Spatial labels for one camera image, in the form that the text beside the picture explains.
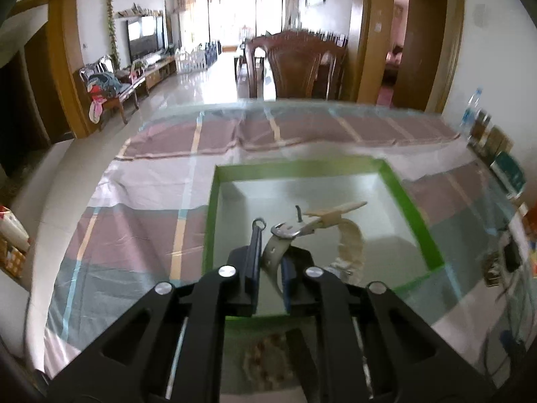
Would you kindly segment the cream strap wristwatch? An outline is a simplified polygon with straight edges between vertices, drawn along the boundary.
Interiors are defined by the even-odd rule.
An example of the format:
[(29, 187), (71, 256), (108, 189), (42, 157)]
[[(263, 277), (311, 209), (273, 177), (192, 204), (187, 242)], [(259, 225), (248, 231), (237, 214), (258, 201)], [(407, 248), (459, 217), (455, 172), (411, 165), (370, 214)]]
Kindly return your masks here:
[(348, 214), (367, 203), (346, 203), (335, 208), (297, 211), (297, 218), (271, 227), (261, 264), (271, 285), (282, 295), (283, 257), (292, 245), (311, 245), (315, 253), (326, 254), (316, 266), (343, 282), (357, 286), (365, 267), (364, 236)]

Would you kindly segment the green cardboard box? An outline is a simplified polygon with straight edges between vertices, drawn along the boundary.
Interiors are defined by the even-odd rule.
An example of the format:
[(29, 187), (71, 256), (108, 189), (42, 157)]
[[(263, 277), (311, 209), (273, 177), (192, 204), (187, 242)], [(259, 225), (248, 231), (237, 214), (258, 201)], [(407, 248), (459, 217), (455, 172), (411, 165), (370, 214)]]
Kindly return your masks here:
[(383, 160), (345, 156), (235, 166), (214, 171), (202, 270), (226, 264), (233, 249), (248, 245), (252, 224), (270, 229), (309, 212), (365, 201), (348, 214), (365, 240), (365, 267), (357, 286), (381, 281), (394, 291), (413, 287), (444, 260), (422, 215)]

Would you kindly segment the green book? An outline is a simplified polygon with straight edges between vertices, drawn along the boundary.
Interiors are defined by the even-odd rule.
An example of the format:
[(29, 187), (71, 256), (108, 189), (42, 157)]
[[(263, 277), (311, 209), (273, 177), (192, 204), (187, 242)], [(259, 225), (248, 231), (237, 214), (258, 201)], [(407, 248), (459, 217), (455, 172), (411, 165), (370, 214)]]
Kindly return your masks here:
[(507, 152), (501, 151), (491, 163), (491, 170), (498, 177), (511, 197), (519, 197), (526, 185), (523, 170), (517, 161)]

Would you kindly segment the clear plastic water bottle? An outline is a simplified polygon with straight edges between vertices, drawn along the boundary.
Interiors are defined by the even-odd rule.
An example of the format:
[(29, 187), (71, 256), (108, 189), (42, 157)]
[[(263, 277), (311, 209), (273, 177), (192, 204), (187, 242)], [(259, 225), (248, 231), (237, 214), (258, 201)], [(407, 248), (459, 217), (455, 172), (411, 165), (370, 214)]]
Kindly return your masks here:
[(472, 132), (477, 112), (479, 110), (479, 103), (482, 97), (482, 88), (478, 87), (469, 99), (463, 116), (460, 121), (459, 132), (462, 136), (469, 138)]

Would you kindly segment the brown glass jar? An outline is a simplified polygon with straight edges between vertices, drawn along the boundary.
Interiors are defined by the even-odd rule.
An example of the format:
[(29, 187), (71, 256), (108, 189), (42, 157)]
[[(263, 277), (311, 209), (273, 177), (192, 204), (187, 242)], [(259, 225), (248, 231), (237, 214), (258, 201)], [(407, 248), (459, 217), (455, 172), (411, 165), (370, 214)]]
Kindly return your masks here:
[(482, 137), (487, 129), (491, 120), (490, 114), (485, 109), (480, 109), (475, 114), (473, 120), (472, 128), (468, 138), (468, 146), (476, 147), (479, 142), (482, 140)]

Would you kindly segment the wooden tv cabinet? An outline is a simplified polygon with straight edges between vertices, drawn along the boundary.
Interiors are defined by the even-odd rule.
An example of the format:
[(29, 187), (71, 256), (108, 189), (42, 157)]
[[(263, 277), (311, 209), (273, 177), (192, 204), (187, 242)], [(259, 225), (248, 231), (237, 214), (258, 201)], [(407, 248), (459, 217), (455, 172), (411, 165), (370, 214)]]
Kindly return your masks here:
[(141, 81), (148, 91), (164, 81), (166, 78), (177, 72), (176, 59), (172, 56), (165, 56), (156, 61), (155, 64), (143, 66), (137, 62), (131, 68), (129, 75), (132, 83)]

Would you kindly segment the dark carved wooden chair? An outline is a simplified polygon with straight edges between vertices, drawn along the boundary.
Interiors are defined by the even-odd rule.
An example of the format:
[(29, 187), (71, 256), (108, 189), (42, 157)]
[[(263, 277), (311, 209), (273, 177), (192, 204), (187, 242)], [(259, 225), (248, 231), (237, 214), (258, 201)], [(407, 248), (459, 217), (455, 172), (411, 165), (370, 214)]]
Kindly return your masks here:
[(338, 98), (347, 50), (305, 30), (285, 30), (245, 42), (248, 96), (257, 97), (255, 53), (265, 53), (277, 99)]

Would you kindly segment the white baby fence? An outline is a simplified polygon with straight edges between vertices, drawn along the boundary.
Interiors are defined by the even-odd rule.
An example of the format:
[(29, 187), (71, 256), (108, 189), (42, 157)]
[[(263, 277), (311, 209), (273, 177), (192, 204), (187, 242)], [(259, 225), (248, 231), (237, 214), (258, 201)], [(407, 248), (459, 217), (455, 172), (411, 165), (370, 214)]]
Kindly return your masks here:
[(190, 52), (178, 49), (175, 52), (175, 61), (177, 73), (180, 75), (207, 69), (206, 54), (203, 49), (194, 49)]

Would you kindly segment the flat screen television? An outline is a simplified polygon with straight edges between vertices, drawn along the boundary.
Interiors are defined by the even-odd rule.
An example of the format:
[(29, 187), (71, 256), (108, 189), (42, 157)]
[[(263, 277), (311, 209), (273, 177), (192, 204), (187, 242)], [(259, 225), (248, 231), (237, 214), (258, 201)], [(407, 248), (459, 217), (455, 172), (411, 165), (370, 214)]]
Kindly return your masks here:
[(127, 21), (126, 27), (131, 61), (158, 53), (165, 47), (162, 16), (141, 16)]

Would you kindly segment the green ivy garland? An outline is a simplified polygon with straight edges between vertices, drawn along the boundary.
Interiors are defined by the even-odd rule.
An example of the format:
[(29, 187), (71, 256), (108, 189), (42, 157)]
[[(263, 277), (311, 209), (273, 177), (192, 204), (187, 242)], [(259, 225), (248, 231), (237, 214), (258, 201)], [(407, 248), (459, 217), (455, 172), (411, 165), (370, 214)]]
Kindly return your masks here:
[(106, 25), (107, 33), (110, 44), (110, 56), (115, 69), (119, 69), (120, 60), (117, 52), (116, 30), (115, 30), (115, 16), (113, 10), (113, 0), (106, 0)]

